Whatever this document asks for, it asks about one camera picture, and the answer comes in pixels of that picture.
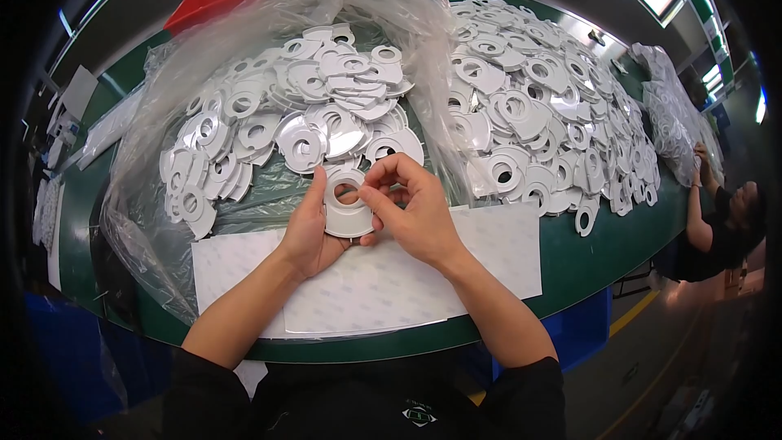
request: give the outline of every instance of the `pile of white plastic parts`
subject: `pile of white plastic parts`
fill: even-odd
[[[608,66],[559,25],[503,0],[451,3],[459,46],[451,126],[484,153],[468,174],[476,198],[494,192],[540,216],[576,212],[592,230],[601,195],[624,216],[657,202],[657,155],[640,108]],[[582,217],[586,215],[587,223]]]
[[[369,208],[339,204],[333,188],[362,184],[362,156],[374,163],[405,152],[423,165],[424,152],[397,105],[413,87],[401,53],[393,46],[359,53],[354,41],[347,24],[318,26],[207,81],[188,104],[176,143],[160,153],[171,221],[184,220],[195,239],[204,238],[214,201],[244,198],[253,165],[263,167],[276,145],[293,172],[326,168],[327,233],[371,232]]]

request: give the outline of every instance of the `right hand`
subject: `right hand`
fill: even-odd
[[[709,164],[709,152],[706,151],[706,146],[698,141],[695,143],[693,152],[695,152],[695,156],[701,159],[701,179],[708,180],[708,177],[712,174],[712,166]]]
[[[391,190],[394,184],[402,187]],[[376,231],[388,228],[410,255],[442,272],[467,251],[450,218],[440,180],[404,153],[383,157],[369,169],[358,196],[375,215]],[[396,202],[403,201],[401,209]]]

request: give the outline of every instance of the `logo on shirt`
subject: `logo on shirt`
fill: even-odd
[[[426,413],[426,409],[422,408],[421,406],[414,406],[412,408],[406,409],[402,412],[402,414],[405,418],[412,421],[413,424],[417,427],[422,427],[437,421],[437,418],[429,413]]]

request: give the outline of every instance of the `black sleeve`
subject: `black sleeve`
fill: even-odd
[[[515,438],[565,440],[562,370],[552,357],[505,369],[489,387],[480,409]]]
[[[721,221],[727,220],[730,216],[730,197],[730,192],[722,187],[718,187],[714,194],[714,209]]]
[[[237,438],[249,411],[247,391],[232,370],[176,351],[163,398],[163,438]]]

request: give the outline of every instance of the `wrist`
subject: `wrist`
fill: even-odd
[[[279,249],[279,247],[269,254],[269,257],[261,263],[261,265],[263,264],[268,264],[270,271],[274,275],[278,275],[283,280],[293,282],[296,285],[301,284],[308,278],[296,265],[295,259],[284,250]]]
[[[457,250],[446,255],[445,258],[433,263],[432,267],[442,273],[443,277],[453,281],[471,273],[471,269],[475,264],[480,265],[480,262],[470,253],[470,250],[461,245]]]

